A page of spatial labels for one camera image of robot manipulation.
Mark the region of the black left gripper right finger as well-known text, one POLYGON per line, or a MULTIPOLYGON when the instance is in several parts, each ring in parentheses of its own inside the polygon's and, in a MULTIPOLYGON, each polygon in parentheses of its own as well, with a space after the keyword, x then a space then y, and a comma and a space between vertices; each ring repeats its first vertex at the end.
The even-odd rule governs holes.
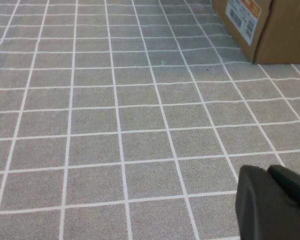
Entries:
POLYGON ((270 165, 267 172, 300 208, 300 174, 281 165, 270 165))

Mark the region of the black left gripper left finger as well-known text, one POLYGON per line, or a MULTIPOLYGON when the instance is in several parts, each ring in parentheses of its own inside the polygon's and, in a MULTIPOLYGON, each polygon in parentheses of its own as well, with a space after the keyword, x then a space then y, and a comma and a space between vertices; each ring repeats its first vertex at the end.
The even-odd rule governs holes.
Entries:
POLYGON ((263 168, 240 168, 235 212, 242 240, 300 240, 299 205, 263 168))

